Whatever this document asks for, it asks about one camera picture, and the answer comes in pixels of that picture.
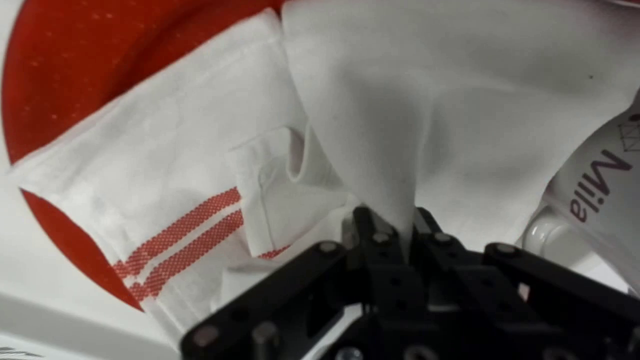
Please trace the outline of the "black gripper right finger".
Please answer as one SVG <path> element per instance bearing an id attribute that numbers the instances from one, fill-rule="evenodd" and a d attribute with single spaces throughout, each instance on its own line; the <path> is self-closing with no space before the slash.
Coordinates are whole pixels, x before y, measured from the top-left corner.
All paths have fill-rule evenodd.
<path id="1" fill-rule="evenodd" d="M 409 263 L 440 360 L 640 360 L 640 300 L 575 270 L 504 241 L 467 250 L 423 208 Z"/>

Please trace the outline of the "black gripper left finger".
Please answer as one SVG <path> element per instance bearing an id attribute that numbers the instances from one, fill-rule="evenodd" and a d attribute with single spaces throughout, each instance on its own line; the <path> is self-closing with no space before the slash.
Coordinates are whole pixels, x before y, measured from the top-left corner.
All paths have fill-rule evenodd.
<path id="1" fill-rule="evenodd" d="M 365 206 L 352 211 L 343 241 L 319 239 L 179 339 L 179 360 L 296 360 L 364 290 L 364 250 L 396 246 L 398 229 Z"/>

